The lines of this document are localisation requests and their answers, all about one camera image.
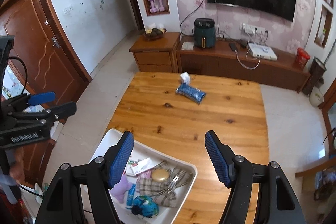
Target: white router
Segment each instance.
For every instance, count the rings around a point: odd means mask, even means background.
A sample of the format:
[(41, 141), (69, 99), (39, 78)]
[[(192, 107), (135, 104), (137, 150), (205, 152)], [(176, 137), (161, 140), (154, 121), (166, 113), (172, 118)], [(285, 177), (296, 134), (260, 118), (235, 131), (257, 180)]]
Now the white router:
[(271, 47), (249, 43), (248, 50), (249, 53), (255, 58), (260, 57), (272, 61), (278, 60), (278, 57), (276, 56)]

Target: red canister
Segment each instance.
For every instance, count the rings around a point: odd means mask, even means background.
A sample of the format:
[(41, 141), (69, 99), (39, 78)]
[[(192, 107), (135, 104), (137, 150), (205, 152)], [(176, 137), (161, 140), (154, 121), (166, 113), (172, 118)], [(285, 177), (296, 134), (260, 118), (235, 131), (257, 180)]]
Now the red canister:
[(298, 48), (296, 53), (295, 63), (300, 67), (304, 68), (307, 64), (308, 60), (310, 59), (310, 55), (303, 49)]

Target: drawer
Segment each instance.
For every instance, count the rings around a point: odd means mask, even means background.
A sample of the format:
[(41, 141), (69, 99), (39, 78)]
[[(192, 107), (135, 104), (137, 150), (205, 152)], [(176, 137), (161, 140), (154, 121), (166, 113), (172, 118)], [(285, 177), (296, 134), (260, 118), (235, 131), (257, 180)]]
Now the drawer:
[(144, 72), (173, 72), (171, 65), (139, 65), (139, 68)]
[(135, 52), (139, 65), (169, 65), (169, 52)]

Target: round soap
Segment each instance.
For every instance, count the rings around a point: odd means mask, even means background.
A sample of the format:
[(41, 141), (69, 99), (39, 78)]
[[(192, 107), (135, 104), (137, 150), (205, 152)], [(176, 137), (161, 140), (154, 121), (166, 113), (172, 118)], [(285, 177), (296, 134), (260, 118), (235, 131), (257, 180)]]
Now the round soap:
[(169, 173), (164, 169), (157, 169), (152, 172), (152, 179), (156, 182), (164, 182), (169, 178)]

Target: wooden nightstand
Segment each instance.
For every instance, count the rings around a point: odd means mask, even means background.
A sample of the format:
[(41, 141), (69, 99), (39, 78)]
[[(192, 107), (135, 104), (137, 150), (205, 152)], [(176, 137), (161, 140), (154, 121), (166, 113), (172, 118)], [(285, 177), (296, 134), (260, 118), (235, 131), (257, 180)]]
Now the wooden nightstand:
[(180, 42), (179, 32), (166, 32), (162, 38), (148, 41), (142, 35), (129, 49), (140, 71), (179, 72), (176, 48)]

